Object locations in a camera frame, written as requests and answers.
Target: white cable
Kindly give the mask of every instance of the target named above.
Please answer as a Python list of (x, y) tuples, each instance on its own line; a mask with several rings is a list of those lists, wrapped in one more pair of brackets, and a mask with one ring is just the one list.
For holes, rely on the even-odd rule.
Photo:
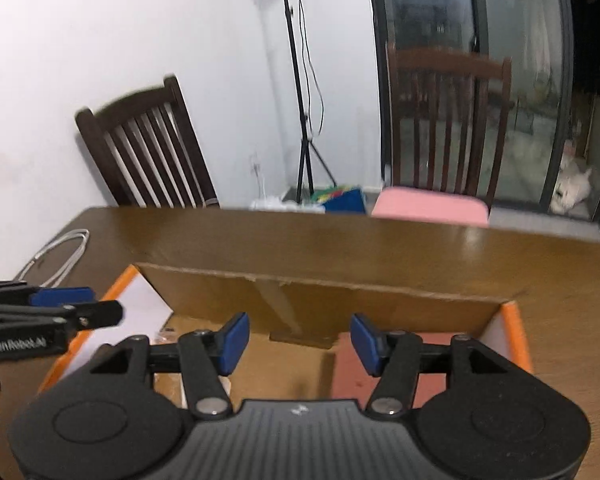
[(68, 276), (69, 272), (75, 267), (75, 264), (80, 261), (80, 258), (84, 254), (84, 251), (87, 249), (87, 243), (89, 241), (90, 233), (87, 229), (74, 229), (69, 231), (62, 236), (56, 238), (52, 242), (49, 242), (47, 245), (42, 247), (36, 254), (34, 254), (33, 258), (30, 259), (29, 263), (24, 266), (24, 268), (20, 271), (20, 273), (16, 276), (15, 281), (19, 282), (24, 280), (24, 277), (31, 270), (40, 259), (45, 256), (47, 253), (51, 252), (53, 249), (58, 247), (58, 245), (64, 244), (69, 240), (75, 240), (77, 238), (81, 238), (80, 246), (74, 251), (74, 253), (69, 256), (67, 261), (56, 271), (56, 273), (51, 276), (46, 282), (42, 283), (40, 286), (50, 286), (51, 288), (56, 288), (60, 283), (64, 281), (64, 279)]

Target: screw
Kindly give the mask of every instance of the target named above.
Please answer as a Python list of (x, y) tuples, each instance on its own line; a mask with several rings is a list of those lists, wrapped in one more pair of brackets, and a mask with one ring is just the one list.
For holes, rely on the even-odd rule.
[(229, 408), (229, 403), (219, 397), (205, 397), (196, 402), (196, 409), (205, 415), (222, 415)]
[(402, 411), (402, 403), (393, 397), (380, 397), (371, 403), (371, 409), (382, 415), (395, 415)]

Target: glass panel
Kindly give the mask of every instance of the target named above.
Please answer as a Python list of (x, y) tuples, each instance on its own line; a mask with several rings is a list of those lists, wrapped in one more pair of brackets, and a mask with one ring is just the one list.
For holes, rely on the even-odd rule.
[[(446, 46), (456, 50), (468, 52), (472, 39), (474, 38), (474, 18), (472, 0), (388, 0), (387, 13), (393, 19), (393, 30), (395, 34), (395, 46), (397, 50), (403, 50), (418, 46)], [(398, 86), (400, 99), (409, 101), (413, 108), (411, 96), (411, 78), (407, 74), (398, 74)], [(436, 185), (440, 184), (442, 170), (443, 147), (445, 142), (445, 113), (447, 87), (441, 88), (440, 114), (438, 127), (436, 128)], [(421, 95), (419, 98), (422, 108), (422, 120), (420, 121), (420, 186), (426, 184), (427, 158), (429, 154), (429, 121), (427, 97)], [(413, 186), (414, 166), (414, 131), (413, 110), (407, 113), (408, 120), (403, 120), (400, 125), (400, 148), (401, 168), (400, 184)], [(458, 160), (458, 137), (460, 131), (459, 123), (453, 122), (453, 142), (451, 145), (451, 166), (457, 167)], [(455, 179), (455, 169), (449, 175), (449, 181)]]
[[(490, 57), (510, 57), (513, 62), (507, 142), (496, 198), (537, 203), (551, 159), (562, 87), (559, 1), (486, 2)], [(480, 194), (486, 193), (493, 161), (498, 96), (491, 84)]]

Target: brown tabletop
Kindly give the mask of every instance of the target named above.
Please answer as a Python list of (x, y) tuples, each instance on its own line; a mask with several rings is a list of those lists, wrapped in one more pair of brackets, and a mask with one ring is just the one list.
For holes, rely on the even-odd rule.
[[(102, 295), (128, 264), (409, 286), (515, 299), (536, 374), (587, 413), (593, 439), (579, 479), (600, 480), (600, 244), (363, 216), (218, 209), (95, 208), (65, 230), (87, 228), (86, 254), (64, 285)], [(70, 248), (30, 274), (38, 282)], [(0, 473), (20, 474), (6, 426), (49, 361), (3, 365)]]

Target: pink stool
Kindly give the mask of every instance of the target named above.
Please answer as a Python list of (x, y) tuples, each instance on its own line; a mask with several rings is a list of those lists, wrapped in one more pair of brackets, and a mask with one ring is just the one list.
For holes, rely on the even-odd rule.
[(489, 209), (482, 200), (472, 196), (409, 187), (388, 187), (382, 190), (371, 216), (417, 222), (489, 226)]

